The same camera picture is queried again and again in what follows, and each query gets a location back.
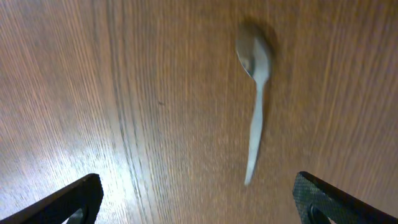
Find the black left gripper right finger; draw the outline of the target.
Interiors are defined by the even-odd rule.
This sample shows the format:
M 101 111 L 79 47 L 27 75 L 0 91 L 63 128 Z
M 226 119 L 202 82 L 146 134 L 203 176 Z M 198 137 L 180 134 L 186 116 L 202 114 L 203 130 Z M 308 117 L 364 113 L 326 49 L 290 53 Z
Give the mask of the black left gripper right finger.
M 300 220 L 305 224 L 397 224 L 397 218 L 305 171 L 296 175 L 292 194 Z

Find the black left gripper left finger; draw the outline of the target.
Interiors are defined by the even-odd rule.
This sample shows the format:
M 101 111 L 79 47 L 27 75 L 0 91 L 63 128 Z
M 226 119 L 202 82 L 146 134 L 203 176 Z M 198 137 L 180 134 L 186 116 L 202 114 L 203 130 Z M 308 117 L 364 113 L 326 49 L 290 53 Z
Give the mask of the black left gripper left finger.
M 98 174 L 88 174 L 1 223 L 94 223 L 104 196 Z

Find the metal teaspoon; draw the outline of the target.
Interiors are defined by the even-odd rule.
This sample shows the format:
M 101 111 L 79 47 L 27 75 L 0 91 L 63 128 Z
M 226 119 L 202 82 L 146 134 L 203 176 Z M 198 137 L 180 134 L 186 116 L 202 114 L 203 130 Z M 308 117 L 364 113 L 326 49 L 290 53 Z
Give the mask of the metal teaspoon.
M 271 76 L 272 54 L 260 28 L 249 22 L 239 26 L 236 53 L 243 69 L 256 84 L 256 100 L 249 131 L 248 162 L 244 180 L 244 185 L 248 186 L 254 175 L 259 153 L 264 122 L 264 87 Z

